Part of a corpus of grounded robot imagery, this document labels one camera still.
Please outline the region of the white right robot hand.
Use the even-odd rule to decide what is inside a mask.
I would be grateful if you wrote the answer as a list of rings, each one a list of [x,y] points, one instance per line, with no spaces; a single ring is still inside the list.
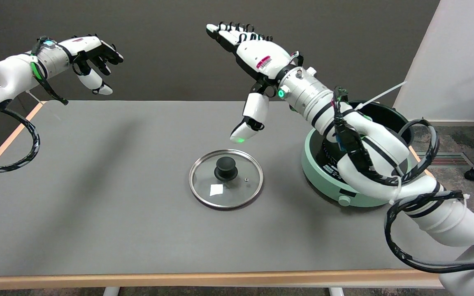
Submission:
[[[271,36],[258,34],[251,24],[207,24],[206,32],[232,53],[239,67],[255,80],[243,107],[242,121],[230,135],[231,142],[243,143],[265,127],[271,99],[266,89],[271,87],[277,95],[282,77],[296,66],[302,66],[304,58],[298,51],[288,53],[274,43]]]

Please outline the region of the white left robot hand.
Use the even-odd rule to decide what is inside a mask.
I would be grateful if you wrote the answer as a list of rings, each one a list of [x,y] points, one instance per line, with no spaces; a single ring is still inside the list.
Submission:
[[[58,46],[66,51],[73,72],[79,81],[95,95],[111,95],[113,90],[105,83],[101,75],[88,65],[92,62],[98,70],[108,76],[111,70],[108,64],[118,65],[124,62],[113,44],[102,41],[96,35],[82,37],[74,36],[71,39],[58,43]]]

